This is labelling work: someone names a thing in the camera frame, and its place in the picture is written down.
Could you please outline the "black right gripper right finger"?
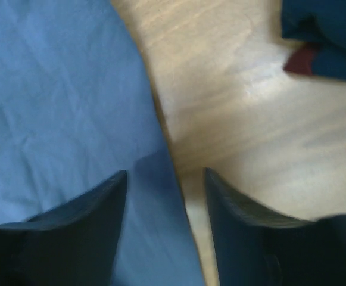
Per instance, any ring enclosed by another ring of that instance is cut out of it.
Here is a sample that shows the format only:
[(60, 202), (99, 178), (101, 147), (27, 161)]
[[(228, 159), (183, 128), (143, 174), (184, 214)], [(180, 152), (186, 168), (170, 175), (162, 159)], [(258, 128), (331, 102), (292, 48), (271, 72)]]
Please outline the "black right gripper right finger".
[(210, 168), (204, 186), (221, 285), (346, 285), (346, 214), (286, 216)]

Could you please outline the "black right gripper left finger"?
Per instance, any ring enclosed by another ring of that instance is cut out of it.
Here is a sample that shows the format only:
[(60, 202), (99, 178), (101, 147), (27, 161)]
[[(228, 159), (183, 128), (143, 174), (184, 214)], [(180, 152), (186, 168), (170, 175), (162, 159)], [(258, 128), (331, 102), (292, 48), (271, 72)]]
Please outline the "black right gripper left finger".
[(127, 173), (25, 222), (0, 225), (0, 285), (108, 285)]

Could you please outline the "blue-grey tank top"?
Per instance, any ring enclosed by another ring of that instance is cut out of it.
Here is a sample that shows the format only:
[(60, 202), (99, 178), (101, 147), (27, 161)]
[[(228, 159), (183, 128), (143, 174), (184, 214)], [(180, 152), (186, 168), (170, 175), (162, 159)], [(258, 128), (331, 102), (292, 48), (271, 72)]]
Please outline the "blue-grey tank top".
[(108, 1), (0, 1), (0, 225), (127, 173), (108, 285), (203, 285), (148, 75)]

